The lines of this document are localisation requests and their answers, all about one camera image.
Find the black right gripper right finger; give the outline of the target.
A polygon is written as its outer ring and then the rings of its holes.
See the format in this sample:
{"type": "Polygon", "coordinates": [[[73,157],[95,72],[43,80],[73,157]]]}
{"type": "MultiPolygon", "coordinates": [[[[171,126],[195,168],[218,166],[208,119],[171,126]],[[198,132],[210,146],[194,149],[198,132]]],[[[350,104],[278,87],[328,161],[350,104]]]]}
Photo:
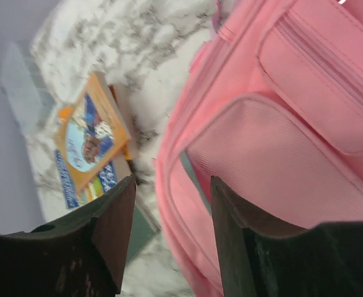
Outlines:
{"type": "Polygon", "coordinates": [[[363,222],[303,229],[210,186],[225,296],[363,296],[363,222]]]}

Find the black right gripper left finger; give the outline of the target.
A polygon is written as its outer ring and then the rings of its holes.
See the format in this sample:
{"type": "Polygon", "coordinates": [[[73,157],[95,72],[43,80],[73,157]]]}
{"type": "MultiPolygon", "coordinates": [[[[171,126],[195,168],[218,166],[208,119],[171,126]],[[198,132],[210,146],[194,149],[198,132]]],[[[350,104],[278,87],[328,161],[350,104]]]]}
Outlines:
{"type": "Polygon", "coordinates": [[[31,232],[0,235],[0,296],[119,294],[135,197],[135,179],[127,176],[31,232]]]}

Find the pink student backpack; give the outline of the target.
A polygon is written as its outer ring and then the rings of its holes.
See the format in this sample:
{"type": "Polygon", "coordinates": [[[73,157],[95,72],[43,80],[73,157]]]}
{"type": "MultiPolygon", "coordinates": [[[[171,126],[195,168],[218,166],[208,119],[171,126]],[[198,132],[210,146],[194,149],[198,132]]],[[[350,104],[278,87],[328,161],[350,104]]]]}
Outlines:
{"type": "Polygon", "coordinates": [[[363,1],[237,1],[194,59],[156,194],[197,296],[225,296],[212,177],[303,229],[363,222],[363,1]]]}

